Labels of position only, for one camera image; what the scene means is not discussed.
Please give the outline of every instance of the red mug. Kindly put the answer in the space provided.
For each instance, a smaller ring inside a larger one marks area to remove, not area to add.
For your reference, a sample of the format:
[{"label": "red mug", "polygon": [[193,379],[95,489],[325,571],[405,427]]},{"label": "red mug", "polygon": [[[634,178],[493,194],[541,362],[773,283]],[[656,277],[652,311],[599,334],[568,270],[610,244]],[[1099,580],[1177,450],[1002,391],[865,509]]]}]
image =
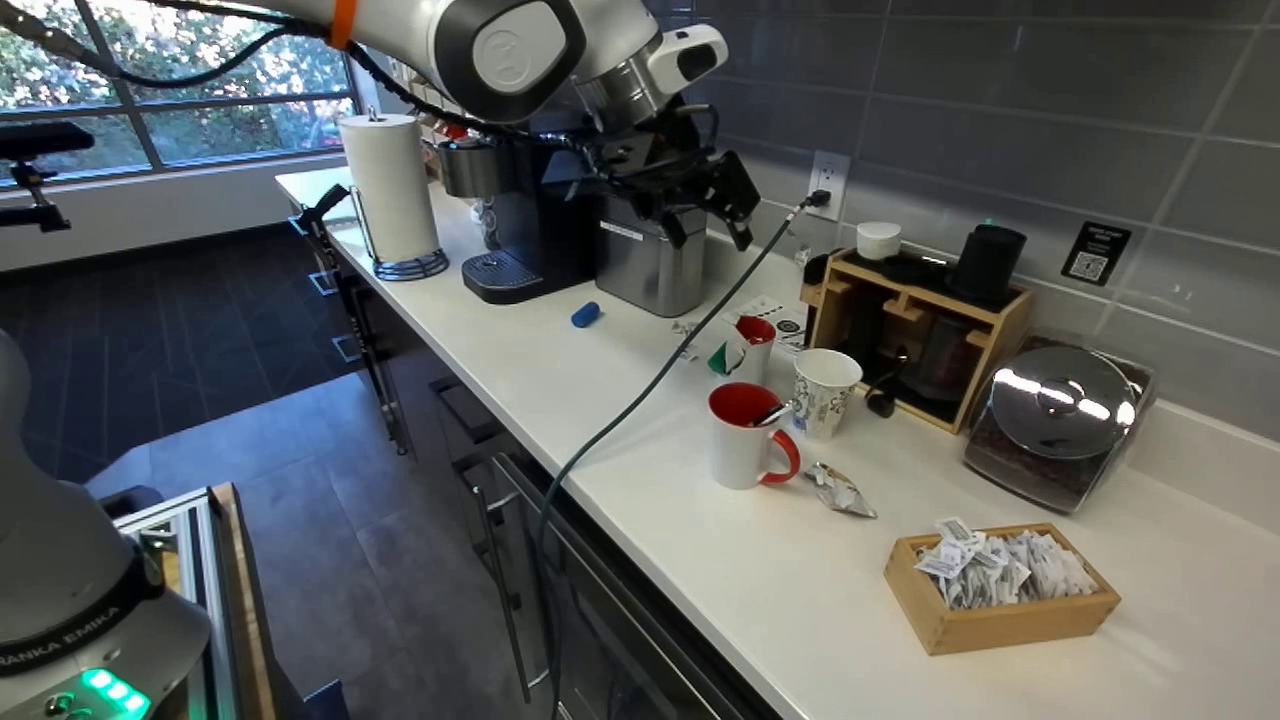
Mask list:
[{"label": "red mug", "polygon": [[720,386],[711,407],[711,471],[730,489],[790,486],[802,471],[802,446],[764,419],[782,400],[760,386]]}]

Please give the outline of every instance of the white countertop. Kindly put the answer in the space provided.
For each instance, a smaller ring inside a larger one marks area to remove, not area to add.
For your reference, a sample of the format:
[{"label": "white countertop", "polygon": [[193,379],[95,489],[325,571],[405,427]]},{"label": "white countertop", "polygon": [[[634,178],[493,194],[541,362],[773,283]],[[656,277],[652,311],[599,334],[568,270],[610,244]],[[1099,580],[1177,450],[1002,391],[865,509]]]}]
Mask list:
[{"label": "white countertop", "polygon": [[[344,171],[280,178],[300,206],[333,181]],[[457,200],[437,200],[437,228],[452,263],[479,249]],[[333,235],[369,271],[360,224],[333,219]],[[737,303],[793,303],[798,277],[790,261],[769,261]],[[681,344],[671,322],[596,283],[509,310],[479,303],[457,270],[374,283],[553,471]],[[603,322],[572,328],[584,302],[599,302]],[[1064,521],[972,476],[960,439],[865,407],[838,439],[806,454],[846,467],[881,521],[838,515],[802,489],[731,494],[710,480],[711,386],[706,363],[681,363],[582,460],[568,494],[782,718],[1280,718],[1273,532],[1131,467],[1118,467]],[[1054,521],[1124,600],[1083,641],[924,657],[883,585],[883,562],[896,536],[930,532],[938,515]]]}]

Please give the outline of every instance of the black cable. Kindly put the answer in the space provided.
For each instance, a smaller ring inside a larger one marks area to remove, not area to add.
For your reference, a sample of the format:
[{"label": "black cable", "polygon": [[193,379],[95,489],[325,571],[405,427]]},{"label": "black cable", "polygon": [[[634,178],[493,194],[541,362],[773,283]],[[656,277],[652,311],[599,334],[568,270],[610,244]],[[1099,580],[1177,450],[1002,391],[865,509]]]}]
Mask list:
[{"label": "black cable", "polygon": [[218,77],[227,77],[233,68],[239,68],[247,57],[257,57],[264,45],[287,36],[291,30],[271,30],[264,36],[257,36],[254,45],[244,45],[233,61],[210,68],[210,74],[197,74],[197,77],[138,77],[129,68],[116,64],[116,77],[129,79],[129,83],[141,83],[141,88],[197,88],[197,83],[210,83]]},{"label": "black cable", "polygon": [[80,39],[74,39],[67,34],[62,30],[50,30],[41,16],[0,0],[0,30],[7,30],[13,36],[25,36],[33,39],[36,48],[44,48],[50,57],[65,57],[65,61],[75,61],[92,74],[110,74],[110,64],[86,48]]},{"label": "black cable", "polygon": [[440,103],[428,103],[428,100],[413,96],[395,77],[390,77],[390,74],[369,57],[364,45],[354,45],[348,57],[354,57],[374,79],[382,79],[391,96],[400,96],[400,100],[405,100],[408,107],[417,107],[417,112],[428,112],[428,117],[437,117],[437,119],[444,119],[444,124],[465,124],[465,127],[477,127],[477,132],[487,132],[487,136],[526,136],[526,132],[518,132],[518,127],[483,124],[483,119],[477,119],[477,117],[460,117],[460,112],[448,112],[448,107],[440,107]]},{"label": "black cable", "polygon": [[706,322],[693,324],[693,334],[677,344],[677,351],[665,362],[665,370],[636,391],[636,400],[618,413],[591,439],[584,439],[568,465],[553,476],[549,494],[544,494],[544,515],[541,515],[541,532],[538,542],[544,546],[544,532],[549,532],[549,521],[553,521],[553,502],[559,498],[564,489],[564,476],[603,439],[613,438],[652,391],[656,386],[681,363],[681,355],[689,351],[689,344],[723,311],[723,303],[756,277],[756,270],[769,261],[769,251],[790,235],[793,219],[806,213],[806,210],[821,210],[827,206],[832,195],[827,194],[810,194],[786,219],[782,228],[769,235],[769,244],[760,249],[760,256],[730,283],[730,291],[710,310]]},{"label": "black cable", "polygon": [[203,16],[239,16],[239,21],[257,21],[257,25],[287,25],[287,16],[254,11],[254,8],[238,8],[238,5],[189,5],[189,0],[149,0],[149,5],[175,8],[175,11],[203,11]]}]

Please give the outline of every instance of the cardboard tray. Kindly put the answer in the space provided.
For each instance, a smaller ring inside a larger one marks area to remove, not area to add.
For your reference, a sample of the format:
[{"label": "cardboard tray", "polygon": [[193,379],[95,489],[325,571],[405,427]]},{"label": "cardboard tray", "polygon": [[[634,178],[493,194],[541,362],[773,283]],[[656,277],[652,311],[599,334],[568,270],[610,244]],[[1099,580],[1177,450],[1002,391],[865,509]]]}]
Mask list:
[{"label": "cardboard tray", "polygon": [[[1075,552],[1068,536],[1055,532],[1054,526],[1002,526],[983,532],[1015,536],[1024,527],[1044,532],[1059,550]],[[934,575],[915,568],[915,562],[938,546],[940,546],[938,532],[903,536],[894,546],[883,565],[883,580],[903,604],[930,657],[1003,648],[1003,645],[1039,645],[1059,637],[1094,637],[1122,604],[1118,588],[1087,565],[1087,556],[1075,552],[1087,575],[1095,580],[1094,596],[1027,600],[1008,608],[949,608]]]}]

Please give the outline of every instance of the paper towel roll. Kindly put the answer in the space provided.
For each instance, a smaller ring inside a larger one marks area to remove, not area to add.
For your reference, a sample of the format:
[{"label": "paper towel roll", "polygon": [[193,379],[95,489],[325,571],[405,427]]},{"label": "paper towel roll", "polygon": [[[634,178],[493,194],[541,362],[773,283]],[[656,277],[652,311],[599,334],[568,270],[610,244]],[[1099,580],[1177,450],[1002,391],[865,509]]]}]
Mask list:
[{"label": "paper towel roll", "polygon": [[344,151],[382,277],[384,270],[440,263],[417,117],[354,117],[344,119]]}]

